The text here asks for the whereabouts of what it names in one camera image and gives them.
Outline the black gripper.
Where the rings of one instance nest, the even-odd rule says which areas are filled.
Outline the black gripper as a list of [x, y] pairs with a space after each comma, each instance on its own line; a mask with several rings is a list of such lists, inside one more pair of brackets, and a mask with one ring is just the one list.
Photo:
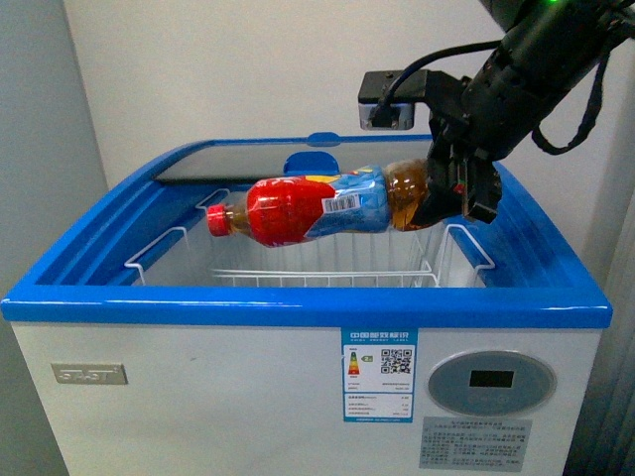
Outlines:
[[498, 215], [502, 180], [487, 154], [469, 144], [469, 114], [461, 108], [464, 84], [447, 73], [422, 72], [421, 101], [430, 109], [433, 143], [426, 159], [427, 194], [414, 212], [414, 224], [446, 218], [492, 222]]

